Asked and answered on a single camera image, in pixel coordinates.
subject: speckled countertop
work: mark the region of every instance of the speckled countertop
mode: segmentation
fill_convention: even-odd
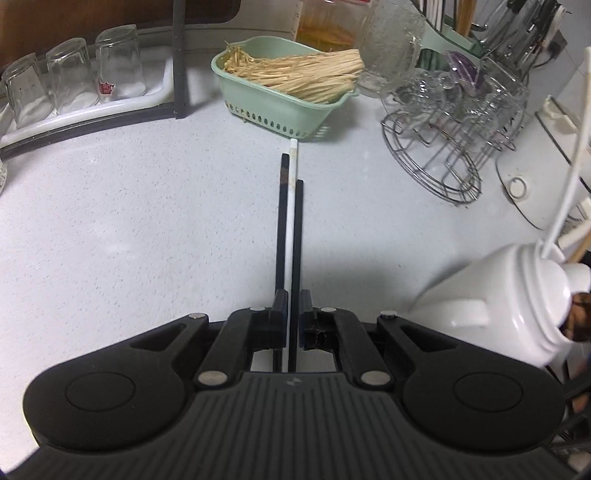
[[[191,114],[86,135],[8,161],[0,196],[0,468],[35,447],[27,384],[65,359],[190,312],[213,320],[269,305],[278,173],[288,140],[230,116],[209,70],[188,59]],[[364,320],[404,310],[471,259],[539,233],[503,197],[453,207],[384,146],[377,100],[300,144],[303,287]],[[301,357],[304,368],[325,358]]]

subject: glass jar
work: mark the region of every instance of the glass jar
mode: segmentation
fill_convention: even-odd
[[[401,79],[416,64],[421,53],[425,17],[395,0],[374,0],[363,30],[359,54],[365,64],[358,85],[362,93],[379,96],[388,83]]]
[[[353,48],[369,0],[305,0],[297,7],[292,39],[321,51]]]

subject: white tube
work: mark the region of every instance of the white tube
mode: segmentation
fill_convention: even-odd
[[[556,214],[554,215],[554,221],[551,224],[544,245],[542,246],[541,257],[547,258],[550,253],[550,249],[556,242],[560,229],[569,213],[571,204],[573,203],[574,193],[579,182],[579,174],[581,170],[581,163],[583,162],[584,149],[589,144],[589,135],[591,134],[591,47],[585,49],[585,86],[584,86],[584,110],[583,110],[583,122],[577,137],[577,143],[574,148],[574,153],[571,158],[571,166],[569,170],[569,176],[564,184],[562,203],[559,205]]]
[[[565,233],[558,239],[558,246],[562,250],[566,250],[579,240],[581,240],[591,229],[591,220],[585,220],[580,225],[574,227],[570,232]]]
[[[292,301],[299,301],[291,296],[291,273],[293,271],[294,258],[294,224],[296,222],[296,183],[297,183],[297,140],[290,140],[290,170],[287,181],[287,221],[285,223],[285,286],[290,293],[290,305]],[[287,309],[287,344],[289,345],[291,309]],[[287,359],[289,349],[283,349],[283,371],[287,372]]]

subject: ridged black surface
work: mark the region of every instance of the ridged black surface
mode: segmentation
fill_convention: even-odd
[[[43,446],[14,480],[561,480],[574,473],[544,448],[471,455],[418,431],[386,393],[344,374],[245,373],[200,393],[180,421],[123,452]]]

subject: upside-down glass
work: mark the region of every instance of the upside-down glass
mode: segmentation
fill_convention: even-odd
[[[2,74],[8,103],[14,113],[17,128],[43,120],[53,110],[35,54],[30,53],[11,63]]]
[[[47,70],[58,114],[94,105],[99,100],[86,40],[71,38],[47,52]]]
[[[2,160],[0,160],[0,193],[2,193],[4,185],[6,184],[6,176],[6,165],[2,163]]]
[[[110,28],[96,37],[101,102],[133,98],[146,92],[135,25]]]
[[[521,119],[529,93],[513,74],[493,60],[484,59],[480,68],[483,85],[455,113],[463,124],[465,148],[472,154],[482,152],[487,145],[499,150],[499,142],[513,136],[513,119]]]
[[[381,91],[387,113],[404,113],[400,120],[406,128],[415,128],[431,121],[438,112],[450,113],[462,99],[462,89],[448,72],[412,69],[404,84],[388,84]]]
[[[361,92],[379,91],[412,69],[421,53],[425,18],[392,0],[374,0],[358,43],[365,71],[359,76]]]

